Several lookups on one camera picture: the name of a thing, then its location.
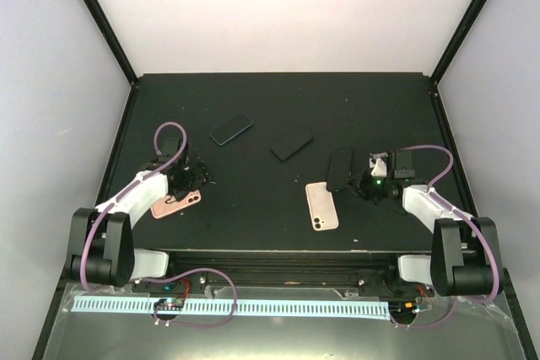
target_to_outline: black tabletop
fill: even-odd
[[[224,146],[208,135],[239,112],[252,128]],[[136,247],[164,250],[421,251],[431,234],[403,215],[395,201],[375,206],[348,191],[334,194],[339,227],[316,232],[305,185],[325,181],[330,155],[354,150],[354,170],[369,153],[416,144],[442,145],[421,73],[201,73],[147,74],[135,105],[111,182],[117,193],[154,158],[152,138],[164,121],[187,130],[213,175],[202,200],[157,220],[147,212],[133,230]],[[297,126],[314,140],[282,162],[270,145]],[[164,137],[175,129],[165,130]],[[443,153],[414,154],[426,180],[446,166]],[[460,205],[447,176],[438,191]]]

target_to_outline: wire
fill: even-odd
[[[237,302],[238,302],[238,294],[236,293],[236,287],[235,287],[233,281],[230,279],[229,276],[227,276],[222,271],[219,271],[219,270],[216,270],[216,269],[211,269],[209,267],[201,267],[201,268],[198,268],[198,269],[185,271],[182,274],[179,274],[178,276],[174,276],[174,277],[170,277],[170,278],[163,278],[163,279],[162,278],[144,278],[143,281],[145,281],[145,282],[155,282],[155,283],[158,283],[158,284],[166,284],[168,282],[175,282],[176,280],[187,277],[187,276],[189,276],[189,275],[191,275],[193,273],[199,273],[201,271],[208,271],[210,273],[214,273],[214,274],[217,274],[217,275],[221,276],[222,278],[224,278],[227,281],[227,283],[233,289],[233,305],[232,305],[232,308],[230,309],[229,314],[223,320],[221,320],[219,322],[216,322],[214,324],[201,325],[201,324],[192,324],[190,322],[177,322],[177,321],[169,320],[167,322],[170,325],[189,326],[191,328],[197,328],[197,329],[212,329],[212,328],[217,328],[217,327],[219,327],[221,325],[225,325],[227,322],[229,322],[230,320],[233,319],[233,316],[234,316],[235,311],[236,311]],[[154,311],[153,318],[157,323],[160,322],[160,320],[158,319],[158,316],[157,316],[157,309]]]
[[[182,155],[182,153],[186,149],[186,146],[187,146],[187,133],[186,133],[186,130],[184,129],[184,127],[181,126],[180,124],[178,124],[177,122],[167,121],[167,122],[164,122],[163,124],[161,124],[158,127],[158,129],[155,131],[155,134],[154,134],[154,149],[155,149],[155,152],[158,155],[161,155],[161,151],[159,150],[159,147],[158,147],[159,134],[167,126],[175,126],[176,128],[178,128],[180,130],[180,132],[182,134],[182,143],[181,143],[180,147],[178,148],[178,152],[176,152],[175,155],[172,158],[170,158],[167,162],[165,162],[164,164],[159,166],[157,169],[154,169],[150,173],[143,176],[143,180],[149,179],[150,177],[152,177],[154,175],[157,175],[163,169],[167,169],[169,166],[171,166]],[[111,204],[109,204],[107,207],[105,207],[105,209],[100,213],[100,215],[98,215],[98,217],[95,219],[94,223],[92,224],[92,227],[90,228],[90,231],[88,232],[86,242],[84,243],[83,254],[81,255],[81,267],[80,267],[80,271],[79,271],[79,277],[80,277],[80,280],[81,280],[81,284],[82,284],[83,288],[88,292],[91,292],[92,288],[89,286],[88,280],[86,279],[86,265],[87,265],[87,262],[88,262],[90,246],[92,245],[92,240],[94,239],[95,233],[97,232],[98,227],[100,226],[101,222],[103,221],[103,219],[105,218],[107,213],[110,210],[112,210],[112,208],[114,208],[116,206],[116,204],[118,204],[125,196],[127,196],[127,194],[129,194],[135,187],[137,187],[140,184],[141,184],[140,180],[135,180],[132,183],[130,183],[129,185],[127,185],[124,188],[124,190],[122,190],[120,193],[118,193],[118,195],[116,196],[115,201],[112,202]]]
[[[404,148],[404,149],[408,150],[408,151],[417,151],[417,150],[420,150],[420,149],[436,149],[437,151],[442,151],[442,152],[444,152],[444,153],[446,153],[448,155],[448,165],[446,166],[446,168],[442,172],[440,172],[436,177],[434,177],[428,183],[428,190],[431,187],[433,187],[433,185],[436,182],[438,182],[440,179],[445,177],[448,174],[448,172],[451,171],[452,165],[454,164],[454,155],[452,155],[452,152],[450,152],[445,147],[440,147],[439,145],[415,145],[413,147],[407,147],[407,148]]]
[[[192,285],[189,283],[189,280],[186,278],[181,278],[180,281],[186,284],[186,290],[184,291],[184,294],[182,295],[182,298],[186,299]]]
[[[431,322],[429,324],[424,324],[424,325],[404,325],[404,324],[400,324],[398,323],[393,316],[390,315],[390,321],[398,328],[408,328],[408,329],[429,329],[429,328],[433,328],[434,326],[437,326],[437,325],[440,325],[442,324],[443,322],[445,322],[446,320],[448,320],[450,317],[452,317],[452,315],[454,314],[454,312],[456,311],[456,306],[457,306],[457,298],[454,298],[454,302],[452,303],[452,306],[450,307],[450,309],[448,309],[448,312],[446,313],[445,316],[443,316],[441,319],[439,320],[436,320],[435,322]]]
[[[433,299],[424,291],[421,285],[418,285],[418,290],[420,291],[420,294],[422,294],[424,297],[426,297],[431,305],[433,305]]]

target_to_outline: pink smartphone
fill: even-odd
[[[177,201],[173,196],[165,196],[156,201],[150,208],[154,218],[160,219],[171,215],[173,212],[179,212],[184,208],[197,204],[201,201],[201,192],[199,190],[190,191],[183,200]]]

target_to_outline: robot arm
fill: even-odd
[[[151,171],[144,170],[138,172],[129,185],[124,187],[115,196],[109,200],[96,206],[98,212],[103,212],[111,203],[115,206],[109,211],[110,214],[115,212],[124,212],[129,214],[129,220],[132,228],[137,221],[147,212],[155,202],[165,197],[169,192],[169,181],[167,175],[157,174],[148,179],[144,179]],[[138,183],[137,187],[129,190],[134,183]]]
[[[144,170],[138,172],[126,187],[95,208],[80,208],[73,214],[64,265],[67,277],[80,279],[89,230],[96,226],[96,218],[103,216],[104,211],[106,215],[90,241],[84,266],[87,281],[123,287],[130,280],[165,274],[169,255],[134,249],[132,228],[159,199],[171,195],[179,201],[212,179],[198,156],[188,157],[188,148],[166,171],[149,176],[163,162],[171,160],[179,149],[178,145],[177,139],[168,138],[163,154],[154,162],[145,164]]]
[[[401,198],[405,211],[413,214],[432,234],[431,255],[401,255],[397,259],[400,278],[435,288],[443,296],[481,295],[491,292],[494,277],[489,259],[477,235],[463,221],[470,219],[488,242],[502,280],[499,240],[489,218],[474,218],[459,210],[434,187],[414,184],[416,172],[411,151],[399,150],[372,155],[370,168],[359,180],[353,179],[353,190],[366,200]],[[499,283],[498,293],[502,291]]]

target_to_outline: white led strip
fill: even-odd
[[[72,312],[152,314],[160,298],[75,297]],[[160,310],[159,314],[227,315],[232,299],[188,298],[183,309]],[[389,320],[388,303],[367,301],[298,301],[239,299],[237,316],[296,316],[314,318],[364,318]]]

